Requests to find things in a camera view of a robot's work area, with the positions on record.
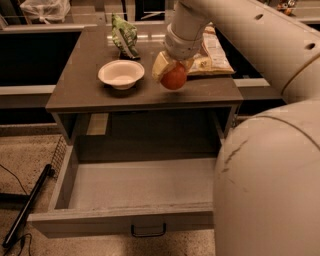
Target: food package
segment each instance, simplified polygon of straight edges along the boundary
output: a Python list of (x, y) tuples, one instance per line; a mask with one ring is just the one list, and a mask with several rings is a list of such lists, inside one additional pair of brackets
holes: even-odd
[(222, 75), (234, 73), (221, 47), (214, 27), (208, 25), (203, 32), (201, 48), (193, 57), (193, 64), (188, 70), (188, 75)]
[(112, 14), (112, 40), (126, 58), (140, 58), (135, 48), (138, 39), (137, 32), (134, 25), (122, 19), (119, 15)]

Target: plastic bag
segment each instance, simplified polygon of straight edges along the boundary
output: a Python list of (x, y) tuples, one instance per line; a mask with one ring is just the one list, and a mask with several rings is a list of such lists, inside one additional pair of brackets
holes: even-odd
[(139, 59), (140, 55), (135, 48), (138, 40), (137, 28), (123, 20), (119, 15), (112, 14), (112, 40), (122, 55), (129, 59)]
[(69, 0), (26, 0), (20, 5), (30, 19), (40, 22), (64, 22), (70, 10)]
[(222, 75), (234, 74), (226, 54), (221, 47), (214, 27), (207, 26), (203, 32), (203, 43), (188, 75)]

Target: cabinet top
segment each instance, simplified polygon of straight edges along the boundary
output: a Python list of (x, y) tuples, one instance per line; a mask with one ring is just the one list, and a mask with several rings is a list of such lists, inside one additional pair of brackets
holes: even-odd
[(229, 106), (242, 101), (230, 76), (190, 77), (181, 89), (170, 91), (152, 78), (152, 66), (162, 44), (164, 24), (137, 25), (140, 62), (144, 77), (134, 87), (120, 91), (98, 79), (99, 69), (119, 59), (111, 26), (83, 29), (52, 93), (46, 109), (57, 113), (112, 112)]

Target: drawer handle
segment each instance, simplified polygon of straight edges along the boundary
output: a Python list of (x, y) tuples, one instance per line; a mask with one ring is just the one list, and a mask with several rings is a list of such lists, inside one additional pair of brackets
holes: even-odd
[(134, 236), (134, 237), (138, 237), (138, 238), (163, 236), (166, 232), (167, 232), (166, 223), (163, 223), (161, 232), (159, 232), (159, 233), (149, 233), (149, 234), (138, 234), (138, 233), (135, 232), (134, 225), (131, 225), (131, 235)]

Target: green package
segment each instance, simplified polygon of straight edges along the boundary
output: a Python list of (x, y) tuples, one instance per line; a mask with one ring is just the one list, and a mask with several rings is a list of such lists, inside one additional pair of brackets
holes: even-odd
[(130, 59), (139, 59), (139, 53), (135, 48), (138, 36), (137, 28), (122, 19), (117, 14), (112, 14), (112, 40), (120, 49), (122, 55)]

